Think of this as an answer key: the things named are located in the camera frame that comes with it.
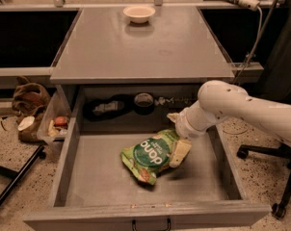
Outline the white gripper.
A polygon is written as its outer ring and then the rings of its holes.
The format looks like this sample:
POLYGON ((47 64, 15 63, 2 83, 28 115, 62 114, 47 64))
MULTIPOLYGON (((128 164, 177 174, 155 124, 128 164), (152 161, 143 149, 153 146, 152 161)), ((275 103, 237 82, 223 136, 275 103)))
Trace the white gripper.
POLYGON ((167 118, 175 123, 176 133, 183 139, 175 144, 172 151, 169 166, 172 168, 179 167, 191 150, 192 143, 189 140, 195 140, 205 134, 205 130, 195 129, 188 121, 187 110, 184 109, 180 113, 167 114, 167 118))

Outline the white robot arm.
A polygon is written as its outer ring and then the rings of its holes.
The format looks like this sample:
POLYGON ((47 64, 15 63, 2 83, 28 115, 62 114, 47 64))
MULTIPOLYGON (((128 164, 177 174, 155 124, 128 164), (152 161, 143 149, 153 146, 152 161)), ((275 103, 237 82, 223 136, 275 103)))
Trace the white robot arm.
POLYGON ((190 141, 229 117, 242 119, 291 147, 291 105, 249 96, 241 87, 212 80, 198 90, 198 101, 167 114, 181 139, 190 141))

